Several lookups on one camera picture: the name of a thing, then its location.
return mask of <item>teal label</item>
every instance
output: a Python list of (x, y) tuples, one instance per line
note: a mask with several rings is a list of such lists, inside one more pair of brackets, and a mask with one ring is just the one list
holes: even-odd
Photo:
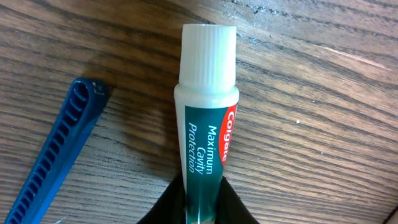
[(187, 223), (213, 223), (228, 155), (236, 105), (185, 107), (187, 140)]

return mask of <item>toothpaste cap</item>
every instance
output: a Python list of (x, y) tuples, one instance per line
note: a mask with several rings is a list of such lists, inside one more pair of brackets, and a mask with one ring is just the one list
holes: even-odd
[(182, 30), (180, 84), (222, 93), (235, 86), (236, 27), (185, 24)]

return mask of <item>blue toothbrush handle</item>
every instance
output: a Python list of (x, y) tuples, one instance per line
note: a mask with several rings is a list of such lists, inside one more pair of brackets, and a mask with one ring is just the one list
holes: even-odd
[(77, 78), (5, 224), (39, 224), (109, 99), (100, 80)]

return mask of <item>wood grain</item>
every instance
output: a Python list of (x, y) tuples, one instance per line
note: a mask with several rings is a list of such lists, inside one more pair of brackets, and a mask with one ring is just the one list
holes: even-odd
[(148, 212), (180, 170), (185, 23), (238, 27), (225, 176), (260, 223), (381, 223), (398, 204), (397, 1), (0, 3), (0, 222), (80, 76), (113, 95), (42, 223)]

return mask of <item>mini toothpaste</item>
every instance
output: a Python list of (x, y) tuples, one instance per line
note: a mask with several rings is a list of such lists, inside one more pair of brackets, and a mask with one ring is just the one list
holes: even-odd
[(186, 220), (214, 223), (236, 117), (236, 27), (185, 24), (174, 89)]

